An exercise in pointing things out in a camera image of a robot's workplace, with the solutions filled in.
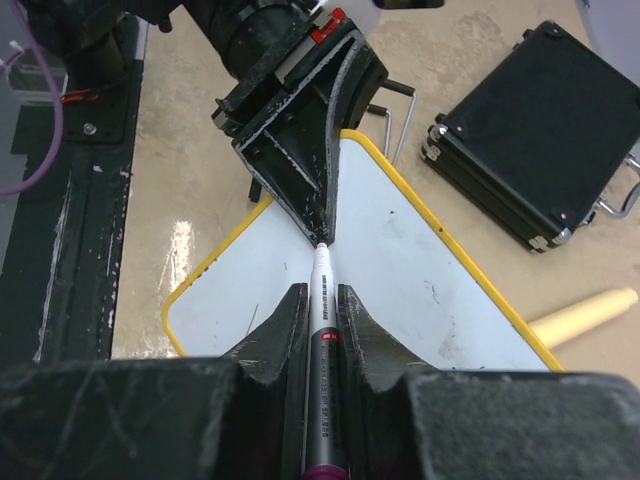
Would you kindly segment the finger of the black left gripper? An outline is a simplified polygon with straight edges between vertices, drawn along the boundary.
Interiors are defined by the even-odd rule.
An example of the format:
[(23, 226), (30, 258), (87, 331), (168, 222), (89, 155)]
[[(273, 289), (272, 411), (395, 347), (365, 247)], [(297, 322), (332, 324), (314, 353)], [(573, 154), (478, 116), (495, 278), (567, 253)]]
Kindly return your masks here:
[(336, 235), (340, 135), (330, 118), (338, 70), (352, 49), (342, 44), (316, 67), (311, 85), (269, 105), (265, 122), (234, 150), (254, 178), (294, 220), (308, 241), (332, 243)]
[(343, 60), (332, 93), (334, 130), (356, 129), (388, 70), (372, 49), (352, 49)]

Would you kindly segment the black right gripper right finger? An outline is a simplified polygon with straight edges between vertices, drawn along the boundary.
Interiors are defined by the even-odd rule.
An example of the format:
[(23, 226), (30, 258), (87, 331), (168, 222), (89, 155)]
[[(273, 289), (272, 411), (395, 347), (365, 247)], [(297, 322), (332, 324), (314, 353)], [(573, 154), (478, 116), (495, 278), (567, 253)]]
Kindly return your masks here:
[(354, 479), (635, 479), (639, 392), (601, 373), (438, 370), (337, 291)]

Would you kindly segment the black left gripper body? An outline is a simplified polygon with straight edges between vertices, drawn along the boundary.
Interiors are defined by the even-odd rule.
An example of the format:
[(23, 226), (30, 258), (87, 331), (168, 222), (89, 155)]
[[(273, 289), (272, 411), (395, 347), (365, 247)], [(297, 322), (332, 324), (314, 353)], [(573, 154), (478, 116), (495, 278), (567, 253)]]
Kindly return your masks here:
[(209, 36), (238, 81), (213, 114), (234, 145), (265, 124), (259, 115), (269, 105), (310, 86), (332, 49), (367, 42), (338, 1), (225, 1), (211, 17)]

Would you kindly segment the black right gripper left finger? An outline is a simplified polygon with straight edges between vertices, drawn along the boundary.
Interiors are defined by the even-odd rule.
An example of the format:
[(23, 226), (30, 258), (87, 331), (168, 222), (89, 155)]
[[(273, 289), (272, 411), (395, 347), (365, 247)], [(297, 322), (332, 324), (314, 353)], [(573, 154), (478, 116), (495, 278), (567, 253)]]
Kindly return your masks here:
[(220, 357), (1, 374), (5, 479), (296, 479), (308, 288)]

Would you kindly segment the white marker pen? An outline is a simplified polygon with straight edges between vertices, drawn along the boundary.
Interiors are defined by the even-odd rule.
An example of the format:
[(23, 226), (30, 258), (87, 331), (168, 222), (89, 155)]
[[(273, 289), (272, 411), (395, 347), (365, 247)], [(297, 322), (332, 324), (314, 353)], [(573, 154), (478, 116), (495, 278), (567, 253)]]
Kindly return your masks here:
[(320, 243), (314, 251), (309, 282), (303, 479), (348, 477), (341, 426), (339, 346), (334, 272), (329, 248)]

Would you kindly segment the yellow framed whiteboard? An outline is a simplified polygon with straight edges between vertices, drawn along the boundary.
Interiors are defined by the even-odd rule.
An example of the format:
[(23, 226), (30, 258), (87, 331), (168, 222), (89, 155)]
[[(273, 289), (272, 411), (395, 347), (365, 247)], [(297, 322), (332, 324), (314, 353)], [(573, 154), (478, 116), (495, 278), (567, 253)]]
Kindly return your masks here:
[[(340, 143), (334, 278), (373, 319), (430, 365), (559, 370), (560, 363), (378, 148)], [(219, 356), (261, 325), (313, 247), (283, 208), (262, 200), (169, 295), (165, 332), (183, 356)]]

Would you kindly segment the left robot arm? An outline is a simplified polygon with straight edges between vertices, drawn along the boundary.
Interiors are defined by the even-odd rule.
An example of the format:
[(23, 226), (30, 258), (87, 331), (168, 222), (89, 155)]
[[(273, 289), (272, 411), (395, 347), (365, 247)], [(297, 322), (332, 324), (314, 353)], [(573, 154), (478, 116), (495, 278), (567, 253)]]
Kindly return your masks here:
[[(124, 74), (116, 30), (127, 16), (171, 29), (173, 1), (27, 1), (36, 43), (83, 87)], [(187, 1), (234, 89), (212, 119), (312, 244), (336, 237), (340, 135), (357, 127), (388, 72), (333, 1)]]

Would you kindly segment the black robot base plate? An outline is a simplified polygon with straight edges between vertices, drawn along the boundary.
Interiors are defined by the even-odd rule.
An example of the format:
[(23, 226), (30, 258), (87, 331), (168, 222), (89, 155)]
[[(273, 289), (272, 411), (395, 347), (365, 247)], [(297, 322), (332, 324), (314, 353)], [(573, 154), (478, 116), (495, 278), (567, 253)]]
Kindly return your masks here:
[(53, 166), (1, 200), (3, 367), (111, 355), (143, 72), (66, 107)]

